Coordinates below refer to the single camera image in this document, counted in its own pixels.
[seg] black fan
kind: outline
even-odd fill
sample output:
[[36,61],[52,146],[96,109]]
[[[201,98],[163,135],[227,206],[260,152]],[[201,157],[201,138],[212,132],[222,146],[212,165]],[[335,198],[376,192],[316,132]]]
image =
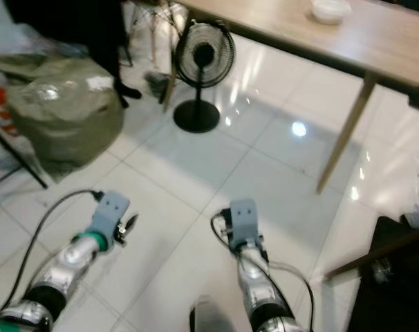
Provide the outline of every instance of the black fan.
[[183,130],[204,133],[215,128],[217,108],[201,100],[202,88],[214,86],[230,72],[235,49],[231,35],[216,22],[194,22],[176,48],[176,68],[182,80],[196,88],[196,99],[178,105],[174,122]]

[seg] wooden table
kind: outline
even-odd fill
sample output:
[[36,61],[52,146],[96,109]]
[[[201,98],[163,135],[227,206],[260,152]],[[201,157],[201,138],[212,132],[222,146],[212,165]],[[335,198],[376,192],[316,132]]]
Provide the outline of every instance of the wooden table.
[[[190,10],[191,18],[220,19],[233,33],[364,78],[317,193],[324,189],[376,83],[410,96],[419,94],[419,13],[349,0],[353,14],[338,26],[328,26],[313,19],[310,0],[175,1]],[[173,68],[165,108],[175,75]]]

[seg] table top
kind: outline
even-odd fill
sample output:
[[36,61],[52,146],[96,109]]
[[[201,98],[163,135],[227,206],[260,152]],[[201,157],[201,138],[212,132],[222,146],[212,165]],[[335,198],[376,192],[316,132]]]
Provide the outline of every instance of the table top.
[[175,0],[277,41],[419,86],[419,13],[387,3],[349,0],[353,14],[321,24],[310,0]]

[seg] fan grille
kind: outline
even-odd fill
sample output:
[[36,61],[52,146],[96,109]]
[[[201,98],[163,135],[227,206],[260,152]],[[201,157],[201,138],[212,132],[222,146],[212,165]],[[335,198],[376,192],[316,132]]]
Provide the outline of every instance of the fan grille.
[[219,83],[230,72],[235,48],[231,35],[223,26],[215,22],[193,24],[178,42],[176,68],[182,79],[194,87],[198,86],[199,72],[194,61],[194,51],[203,44],[214,49],[213,61],[203,68],[201,87],[207,88]]

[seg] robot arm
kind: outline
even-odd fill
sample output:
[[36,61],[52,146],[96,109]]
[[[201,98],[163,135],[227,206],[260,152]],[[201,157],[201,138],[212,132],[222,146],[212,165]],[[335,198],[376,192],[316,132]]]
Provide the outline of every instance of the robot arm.
[[121,224],[128,206],[122,195],[107,192],[90,226],[59,252],[17,303],[0,311],[0,332],[50,332],[97,254],[109,252],[115,241],[124,245],[124,237],[137,218],[135,215],[125,226]]
[[295,321],[285,297],[268,277],[268,256],[259,236],[254,201],[232,201],[220,215],[225,219],[226,244],[237,258],[239,285],[253,332],[304,331]]

